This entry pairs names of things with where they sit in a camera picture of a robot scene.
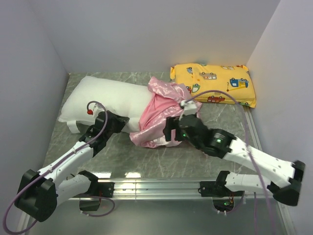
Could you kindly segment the white pillow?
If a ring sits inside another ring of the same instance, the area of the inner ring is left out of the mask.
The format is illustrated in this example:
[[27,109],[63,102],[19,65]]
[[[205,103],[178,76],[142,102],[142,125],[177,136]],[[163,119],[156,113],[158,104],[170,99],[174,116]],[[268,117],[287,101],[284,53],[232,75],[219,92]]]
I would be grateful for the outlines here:
[[87,114],[87,104],[98,101],[107,111],[130,118],[123,132],[138,132],[139,119],[151,98],[146,86],[85,76],[66,100],[58,121],[66,123],[72,133],[79,133],[78,123],[94,124],[96,117]]

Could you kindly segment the pink pillowcase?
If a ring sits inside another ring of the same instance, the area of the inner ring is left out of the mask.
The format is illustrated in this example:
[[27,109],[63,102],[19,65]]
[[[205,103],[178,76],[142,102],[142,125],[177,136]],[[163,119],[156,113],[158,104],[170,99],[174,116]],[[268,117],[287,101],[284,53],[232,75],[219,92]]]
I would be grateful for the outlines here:
[[182,113],[179,104],[191,98],[188,89],[183,84],[164,82],[154,76],[147,88],[152,98],[139,119],[139,131],[130,133],[131,141],[136,146],[146,148],[178,146],[180,142],[174,137],[169,141],[165,139],[163,129],[167,117],[177,117]]

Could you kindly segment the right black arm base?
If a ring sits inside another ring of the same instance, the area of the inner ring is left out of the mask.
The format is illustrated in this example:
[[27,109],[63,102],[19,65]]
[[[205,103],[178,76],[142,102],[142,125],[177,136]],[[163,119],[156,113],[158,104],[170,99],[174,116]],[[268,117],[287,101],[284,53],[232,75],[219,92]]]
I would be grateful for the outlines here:
[[216,181],[200,181],[198,193],[201,197],[212,198],[213,209],[225,216],[235,212],[245,201],[244,191],[231,191],[225,183]]

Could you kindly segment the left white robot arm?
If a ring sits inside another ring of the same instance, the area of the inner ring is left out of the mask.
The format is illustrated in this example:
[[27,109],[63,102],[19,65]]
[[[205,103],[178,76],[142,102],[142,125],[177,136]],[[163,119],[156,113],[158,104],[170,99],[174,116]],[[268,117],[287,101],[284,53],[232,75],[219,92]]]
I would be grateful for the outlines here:
[[105,148],[112,134],[120,133],[129,120],[110,111],[100,112],[94,124],[66,154],[38,171],[24,173],[15,207],[44,222],[59,205],[74,196],[101,196],[103,190],[99,188],[98,177],[91,172],[84,170],[71,179],[67,177]]

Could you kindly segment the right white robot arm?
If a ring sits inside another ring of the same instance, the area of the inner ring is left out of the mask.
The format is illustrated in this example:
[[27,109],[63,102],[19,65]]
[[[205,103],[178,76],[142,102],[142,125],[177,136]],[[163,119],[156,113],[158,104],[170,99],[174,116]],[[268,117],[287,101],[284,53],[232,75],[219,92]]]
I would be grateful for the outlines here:
[[221,171],[213,182],[202,181],[203,197],[242,196],[245,191],[270,194],[287,206],[297,206],[305,164],[284,161],[247,145],[222,129],[210,129],[195,115],[167,117],[163,129],[166,140],[187,141],[202,153],[240,164],[255,174]]

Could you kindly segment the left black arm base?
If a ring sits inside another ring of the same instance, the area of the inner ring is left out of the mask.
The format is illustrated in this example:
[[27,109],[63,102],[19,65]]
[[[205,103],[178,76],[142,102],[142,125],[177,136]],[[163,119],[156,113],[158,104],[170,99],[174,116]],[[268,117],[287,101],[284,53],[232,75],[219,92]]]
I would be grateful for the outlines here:
[[[87,192],[79,194],[79,209],[81,214],[89,217],[103,217],[112,213],[115,209],[115,202],[112,200],[114,185],[114,182],[96,182]],[[100,209],[102,201],[111,202],[111,209],[103,214],[90,214],[90,212]]]

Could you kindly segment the yellow cartoon print pillow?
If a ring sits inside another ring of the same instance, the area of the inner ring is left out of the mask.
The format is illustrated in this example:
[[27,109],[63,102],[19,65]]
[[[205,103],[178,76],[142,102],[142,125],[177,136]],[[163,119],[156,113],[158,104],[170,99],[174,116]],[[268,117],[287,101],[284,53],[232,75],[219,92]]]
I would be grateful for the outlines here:
[[179,64],[171,67],[170,79],[185,85],[191,96],[212,91],[197,97],[199,102],[233,104],[231,98],[219,92],[222,91],[231,95],[240,105],[256,107],[255,90],[249,70],[244,65]]

